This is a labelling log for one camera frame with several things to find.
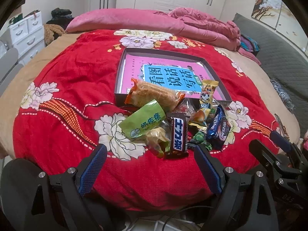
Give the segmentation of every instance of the gray cushion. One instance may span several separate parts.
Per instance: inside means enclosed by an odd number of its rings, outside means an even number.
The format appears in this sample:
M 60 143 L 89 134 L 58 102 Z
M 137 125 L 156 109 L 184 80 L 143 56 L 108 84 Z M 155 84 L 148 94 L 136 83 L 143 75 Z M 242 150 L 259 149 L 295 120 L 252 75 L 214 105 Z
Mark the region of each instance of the gray cushion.
M 241 33 L 253 38 L 260 46 L 257 58 L 270 78 L 283 85 L 295 104 L 294 114 L 301 128 L 301 136 L 308 129 L 308 63 L 287 40 L 265 26 L 236 14 L 234 22 Z

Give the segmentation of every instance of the yellow snack package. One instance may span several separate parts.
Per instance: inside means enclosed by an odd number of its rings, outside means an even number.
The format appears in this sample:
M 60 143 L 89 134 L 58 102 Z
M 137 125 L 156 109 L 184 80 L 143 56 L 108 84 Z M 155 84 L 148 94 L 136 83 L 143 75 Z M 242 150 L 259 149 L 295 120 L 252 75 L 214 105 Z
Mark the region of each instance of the yellow snack package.
M 202 80 L 202 92 L 199 98 L 200 109 L 189 119 L 189 122 L 206 127 L 205 121 L 211 112 L 213 94 L 218 87 L 218 83 L 218 81 Z

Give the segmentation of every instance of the pink fabric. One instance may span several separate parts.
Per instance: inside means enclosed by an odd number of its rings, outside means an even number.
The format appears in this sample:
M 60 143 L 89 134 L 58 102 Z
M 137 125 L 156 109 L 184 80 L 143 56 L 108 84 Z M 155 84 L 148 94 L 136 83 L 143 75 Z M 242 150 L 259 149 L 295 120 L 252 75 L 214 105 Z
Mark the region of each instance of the pink fabric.
M 242 56 L 245 56 L 253 61 L 255 61 L 259 66 L 261 66 L 261 62 L 258 60 L 258 58 L 256 58 L 252 53 L 246 51 L 245 49 L 243 48 L 239 48 L 238 49 L 238 52 L 242 55 Z
M 176 9 L 172 16 L 153 12 L 130 8 L 94 10 L 76 17 L 66 30 L 69 33 L 122 28 L 163 31 L 231 51 L 236 51 L 241 44 L 239 29 L 234 23 L 225 24 L 193 9 Z

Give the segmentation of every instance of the folded clothes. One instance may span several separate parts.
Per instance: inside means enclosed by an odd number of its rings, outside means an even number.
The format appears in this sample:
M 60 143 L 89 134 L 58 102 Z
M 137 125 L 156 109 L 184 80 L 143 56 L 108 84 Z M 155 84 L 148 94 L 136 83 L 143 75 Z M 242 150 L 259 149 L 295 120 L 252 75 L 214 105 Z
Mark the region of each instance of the folded clothes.
M 281 84 L 277 82 L 274 79 L 271 79 L 270 82 L 272 83 L 274 89 L 278 93 L 280 99 L 282 100 L 285 107 L 292 113 L 295 109 L 295 105 L 292 103 L 292 100 L 290 99 L 290 96 L 287 94 L 287 92 L 283 89 Z

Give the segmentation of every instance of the bread snack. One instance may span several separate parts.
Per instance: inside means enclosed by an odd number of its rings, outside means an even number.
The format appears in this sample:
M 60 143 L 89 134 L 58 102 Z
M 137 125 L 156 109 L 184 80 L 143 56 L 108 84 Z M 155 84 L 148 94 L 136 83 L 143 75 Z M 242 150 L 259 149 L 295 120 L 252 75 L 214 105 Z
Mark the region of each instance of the bread snack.
M 184 99 L 185 94 L 176 92 L 150 82 L 132 78 L 134 86 L 127 95 L 125 104 L 143 107 L 152 100 L 156 100 L 165 112 L 172 112 L 174 108 Z

